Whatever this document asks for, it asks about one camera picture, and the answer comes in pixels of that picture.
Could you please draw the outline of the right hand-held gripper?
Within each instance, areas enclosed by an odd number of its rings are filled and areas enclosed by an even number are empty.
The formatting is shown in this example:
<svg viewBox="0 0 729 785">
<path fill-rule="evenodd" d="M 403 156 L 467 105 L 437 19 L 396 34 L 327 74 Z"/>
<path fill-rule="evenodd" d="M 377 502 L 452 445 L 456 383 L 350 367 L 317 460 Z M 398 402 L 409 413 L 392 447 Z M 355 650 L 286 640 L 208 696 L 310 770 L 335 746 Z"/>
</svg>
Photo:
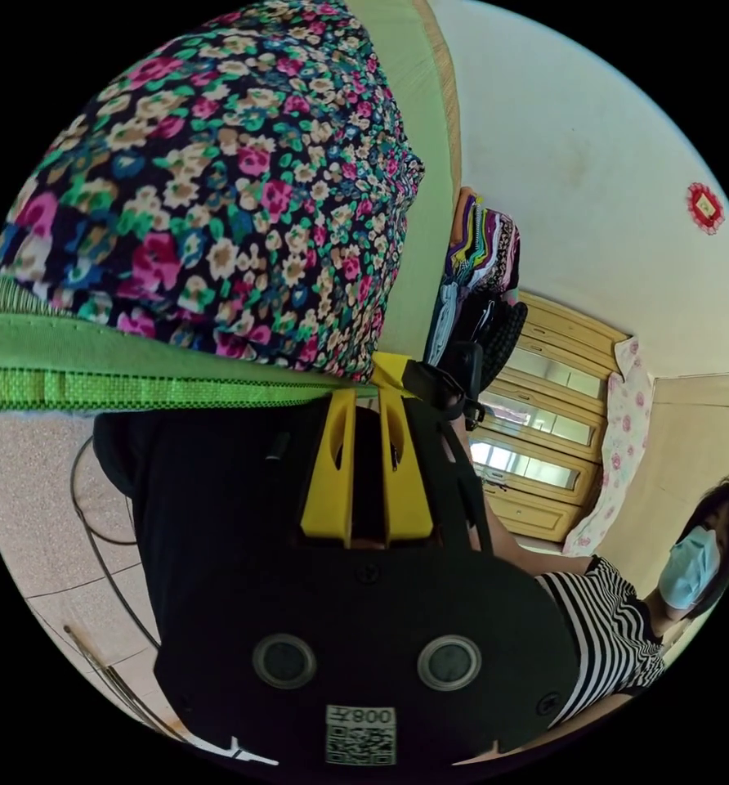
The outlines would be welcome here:
<svg viewBox="0 0 729 785">
<path fill-rule="evenodd" d="M 467 431 L 475 430 L 485 418 L 479 402 L 482 390 L 484 353 L 475 342 L 447 346 L 438 365 L 391 352 L 372 355 L 371 384 L 412 394 L 443 413 L 447 420 L 463 418 Z"/>
</svg>

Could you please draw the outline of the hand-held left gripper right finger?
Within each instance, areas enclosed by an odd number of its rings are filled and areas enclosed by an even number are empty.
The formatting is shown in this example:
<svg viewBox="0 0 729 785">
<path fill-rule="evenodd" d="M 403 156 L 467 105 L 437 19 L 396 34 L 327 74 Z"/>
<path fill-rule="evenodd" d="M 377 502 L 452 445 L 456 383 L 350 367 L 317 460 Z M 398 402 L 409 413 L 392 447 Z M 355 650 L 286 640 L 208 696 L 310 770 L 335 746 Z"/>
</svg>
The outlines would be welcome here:
<svg viewBox="0 0 729 785">
<path fill-rule="evenodd" d="M 387 543 L 424 541 L 431 535 L 431 512 L 404 398 L 392 388 L 380 388 L 378 413 Z"/>
</svg>

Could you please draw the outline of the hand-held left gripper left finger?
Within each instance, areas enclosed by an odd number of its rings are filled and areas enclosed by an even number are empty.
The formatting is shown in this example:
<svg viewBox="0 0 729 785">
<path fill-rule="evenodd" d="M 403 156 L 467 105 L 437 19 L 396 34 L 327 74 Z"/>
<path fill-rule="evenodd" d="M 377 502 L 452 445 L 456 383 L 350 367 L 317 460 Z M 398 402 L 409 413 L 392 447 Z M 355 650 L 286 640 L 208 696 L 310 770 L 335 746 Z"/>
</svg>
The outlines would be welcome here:
<svg viewBox="0 0 729 785">
<path fill-rule="evenodd" d="M 356 393 L 334 392 L 326 408 L 318 451 L 302 514 L 311 540 L 351 546 Z"/>
</svg>

